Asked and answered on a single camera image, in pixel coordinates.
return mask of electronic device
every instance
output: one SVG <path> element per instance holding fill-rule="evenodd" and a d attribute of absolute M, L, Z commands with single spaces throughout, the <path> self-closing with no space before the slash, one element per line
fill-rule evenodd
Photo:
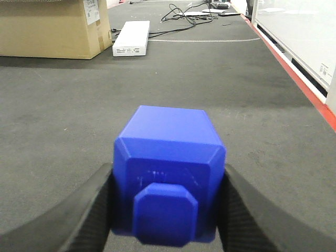
<path fill-rule="evenodd" d="M 147 51 L 149 21 L 128 21 L 112 46 L 113 56 L 144 56 Z"/>
<path fill-rule="evenodd" d="M 215 9 L 229 9 L 231 7 L 231 3 L 228 1 L 211 0 L 210 4 Z"/>

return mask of black strip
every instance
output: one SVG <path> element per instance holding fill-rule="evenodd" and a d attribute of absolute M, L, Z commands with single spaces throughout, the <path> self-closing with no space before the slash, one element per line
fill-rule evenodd
<path fill-rule="evenodd" d="M 225 252 L 278 252 L 245 206 L 228 174 L 222 182 L 218 230 Z"/>
<path fill-rule="evenodd" d="M 310 75 L 302 65 L 300 65 L 294 58 L 292 58 L 293 65 L 323 94 L 324 97 L 327 97 L 328 92 L 325 88 L 319 84 L 312 75 Z"/>
<path fill-rule="evenodd" d="M 271 37 L 271 35 L 268 34 L 267 31 L 265 31 L 260 25 L 257 25 L 257 28 L 269 39 L 273 44 L 279 44 L 275 39 Z"/>
<path fill-rule="evenodd" d="M 257 25 L 258 29 L 269 39 L 273 44 L 275 44 L 279 48 L 278 42 L 271 37 L 260 25 Z M 284 50 L 282 47 L 279 48 L 281 52 L 284 53 Z M 291 62 L 293 65 L 320 91 L 321 94 L 323 94 L 324 97 L 327 97 L 328 92 L 325 90 L 325 88 L 319 84 L 314 77 L 309 74 L 303 66 L 301 66 L 294 58 L 292 58 Z"/>

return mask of black cable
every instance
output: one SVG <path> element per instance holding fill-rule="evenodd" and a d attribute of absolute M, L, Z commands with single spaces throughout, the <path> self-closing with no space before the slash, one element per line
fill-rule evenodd
<path fill-rule="evenodd" d="M 121 33 L 121 30 L 118 29 L 111 29 L 111 34 L 112 34 L 112 42 L 116 42 L 117 37 L 119 36 L 119 34 Z"/>
<path fill-rule="evenodd" d="M 171 9 L 170 12 L 168 12 L 166 15 L 164 15 L 162 18 L 161 18 L 161 21 L 164 22 L 164 21 L 168 21 L 168 20 L 178 20 L 180 18 L 185 18 L 190 24 L 191 26 L 188 26 L 188 27 L 185 27 L 185 28 L 180 28 L 180 29 L 174 29 L 174 30 L 167 30 L 167 31 L 159 31 L 159 32 L 155 32 L 155 33 L 150 33 L 150 35 L 153 35 L 155 34 L 154 36 L 149 36 L 149 38 L 154 38 L 154 37 L 157 37 L 157 36 L 161 36 L 161 35 L 164 35 L 164 34 L 167 34 L 167 33 L 172 33 L 172 32 L 176 32 L 176 31 L 183 31 L 183 30 L 188 30 L 190 28 L 193 28 L 195 27 L 196 25 L 200 25 L 200 24 L 206 24 L 206 23 L 211 23 L 213 21 L 213 16 L 212 16 L 212 13 L 209 12 L 211 18 L 209 21 L 205 21 L 205 22 L 196 22 L 194 19 L 192 19 L 191 17 L 197 17 L 197 16 L 185 16 L 185 12 L 187 12 L 189 9 L 191 8 L 196 8 L 196 7 L 199 7 L 201 5 L 206 5 L 208 7 L 208 9 L 210 9 L 210 5 L 209 3 L 201 3 L 199 5 L 196 5 L 196 6 L 191 6 L 189 7 L 188 9 L 186 9 L 185 11 L 182 11 L 180 8 L 178 8 L 176 5 L 174 4 L 169 4 L 169 8 Z M 175 15 L 171 18 L 167 18 L 169 16 L 169 14 L 171 13 L 174 13 Z"/>

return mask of red trim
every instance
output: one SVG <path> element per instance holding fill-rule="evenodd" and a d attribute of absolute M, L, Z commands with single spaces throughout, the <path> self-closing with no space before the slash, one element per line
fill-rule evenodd
<path fill-rule="evenodd" d="M 281 56 L 271 47 L 271 45 L 263 38 L 260 32 L 251 24 L 251 22 L 243 16 L 243 19 L 251 27 L 252 30 L 264 41 L 268 49 L 272 52 L 275 58 L 279 61 L 288 75 L 295 81 L 301 91 L 306 95 L 306 97 L 310 100 L 310 102 L 314 105 L 314 107 L 320 112 L 320 114 L 324 117 L 324 119 L 328 122 L 331 128 L 336 131 L 336 116 L 332 113 L 332 111 L 328 108 L 326 104 L 323 104 L 316 95 L 307 87 L 307 85 L 301 80 L 301 78 L 291 69 L 291 67 L 281 58 Z"/>

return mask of cardboard box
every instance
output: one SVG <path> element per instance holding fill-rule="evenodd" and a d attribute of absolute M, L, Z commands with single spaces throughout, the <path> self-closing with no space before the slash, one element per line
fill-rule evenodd
<path fill-rule="evenodd" d="M 112 45 L 106 0 L 26 1 L 0 0 L 0 56 L 91 59 Z"/>

